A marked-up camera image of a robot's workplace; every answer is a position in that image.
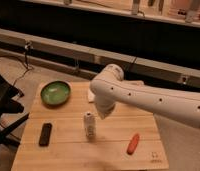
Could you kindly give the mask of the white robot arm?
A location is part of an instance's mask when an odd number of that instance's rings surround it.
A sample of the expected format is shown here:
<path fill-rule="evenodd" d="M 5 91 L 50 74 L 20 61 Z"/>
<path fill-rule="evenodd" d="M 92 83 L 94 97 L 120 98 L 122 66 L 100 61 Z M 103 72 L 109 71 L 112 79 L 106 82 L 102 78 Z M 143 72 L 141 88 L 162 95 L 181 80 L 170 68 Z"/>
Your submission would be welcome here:
<path fill-rule="evenodd" d="M 107 65 L 95 76 L 90 90 L 101 119 L 121 102 L 200 129 L 200 93 L 131 84 L 116 64 Z"/>

